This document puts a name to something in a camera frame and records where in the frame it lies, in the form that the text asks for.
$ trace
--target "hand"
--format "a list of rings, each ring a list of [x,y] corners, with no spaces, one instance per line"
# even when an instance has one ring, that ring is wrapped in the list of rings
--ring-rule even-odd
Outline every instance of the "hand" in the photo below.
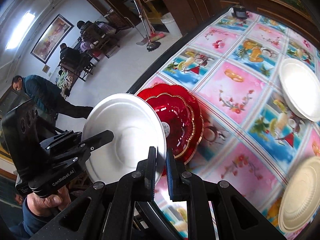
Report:
[[[66,186],[59,189],[57,195],[51,195],[47,198],[40,198],[36,193],[27,196],[28,208],[39,217],[49,217],[52,215],[50,208],[58,207],[62,211],[70,203],[71,200]]]

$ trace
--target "pants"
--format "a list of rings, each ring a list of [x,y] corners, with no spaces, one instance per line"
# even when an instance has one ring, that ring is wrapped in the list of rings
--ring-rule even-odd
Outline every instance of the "pants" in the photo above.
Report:
[[[73,118],[88,118],[92,111],[91,106],[74,106],[66,101],[62,96],[59,96],[56,101],[55,111],[59,114],[64,114]]]

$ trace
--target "screw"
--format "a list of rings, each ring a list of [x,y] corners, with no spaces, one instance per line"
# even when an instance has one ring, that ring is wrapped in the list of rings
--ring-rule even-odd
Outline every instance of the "screw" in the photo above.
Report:
[[[131,176],[134,178],[139,178],[142,175],[141,171],[134,171]]]
[[[219,185],[220,185],[220,187],[226,188],[226,187],[229,187],[229,182],[222,180],[222,181],[220,181]]]
[[[103,186],[104,186],[104,183],[102,181],[97,181],[93,184],[94,189],[101,189],[103,188]]]
[[[184,178],[190,178],[192,176],[191,172],[189,171],[184,171],[181,175]]]

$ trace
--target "pink tablecloth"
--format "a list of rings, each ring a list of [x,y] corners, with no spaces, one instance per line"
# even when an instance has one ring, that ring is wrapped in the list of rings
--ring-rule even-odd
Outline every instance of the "pink tablecloth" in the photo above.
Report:
[[[302,36],[254,13],[233,19],[230,10],[141,88],[179,84],[197,97],[204,136],[187,169],[207,181],[229,181],[278,229],[290,177],[304,159],[320,155],[318,124],[295,116],[282,97],[278,68],[287,57],[320,73],[320,53]],[[186,203],[170,201],[165,176],[155,202],[187,237]],[[284,235],[294,239],[298,233]]]

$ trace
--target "white plate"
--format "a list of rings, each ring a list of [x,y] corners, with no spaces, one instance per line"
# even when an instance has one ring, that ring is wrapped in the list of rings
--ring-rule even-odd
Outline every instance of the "white plate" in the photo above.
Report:
[[[103,99],[90,113],[82,133],[87,139],[110,130],[114,139],[91,152],[86,169],[93,182],[112,183],[135,171],[139,161],[148,158],[149,147],[157,149],[156,183],[163,172],[166,140],[156,112],[141,98],[115,94]]]
[[[285,233],[302,228],[320,205],[320,157],[307,159],[292,176],[279,209],[279,228]]]
[[[279,78],[288,107],[301,118],[320,121],[320,82],[311,69],[300,60],[286,58]]]

